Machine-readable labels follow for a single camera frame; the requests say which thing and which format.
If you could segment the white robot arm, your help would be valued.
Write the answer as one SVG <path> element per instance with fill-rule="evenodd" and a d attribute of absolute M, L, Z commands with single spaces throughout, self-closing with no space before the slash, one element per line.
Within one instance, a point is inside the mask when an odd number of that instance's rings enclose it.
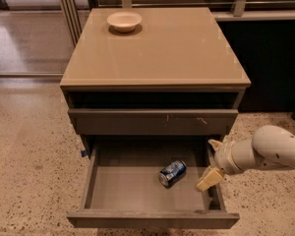
<path fill-rule="evenodd" d="M 196 185 L 202 192 L 223 181 L 225 175 L 251 169 L 295 169 L 295 135 L 277 126 L 262 126 L 250 139 L 241 142 L 210 139 L 208 143 L 214 150 L 214 165 L 205 170 Z"/>

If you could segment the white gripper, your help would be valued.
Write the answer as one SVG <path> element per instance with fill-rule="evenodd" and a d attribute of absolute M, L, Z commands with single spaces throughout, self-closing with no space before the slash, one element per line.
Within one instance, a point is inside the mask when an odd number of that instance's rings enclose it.
<path fill-rule="evenodd" d="M 251 139 L 224 144 L 221 141 L 209 139 L 208 143 L 215 150 L 215 164 L 225 174 L 242 174 L 257 165 Z M 219 168 L 209 166 L 199 179 L 196 188 L 203 192 L 223 181 L 224 173 Z"/>

